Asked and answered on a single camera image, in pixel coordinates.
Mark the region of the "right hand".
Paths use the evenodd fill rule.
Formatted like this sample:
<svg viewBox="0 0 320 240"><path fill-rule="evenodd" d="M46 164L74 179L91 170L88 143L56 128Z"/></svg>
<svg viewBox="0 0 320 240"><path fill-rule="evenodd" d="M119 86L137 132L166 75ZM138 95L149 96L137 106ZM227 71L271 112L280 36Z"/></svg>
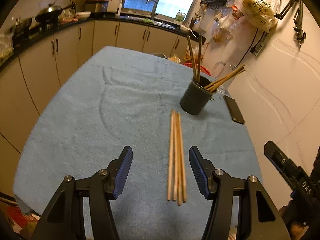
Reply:
<svg viewBox="0 0 320 240"><path fill-rule="evenodd" d="M319 227L308 230L310 227L304 226L300 222L292 222L288 228L291 239L319 239Z"/></svg>

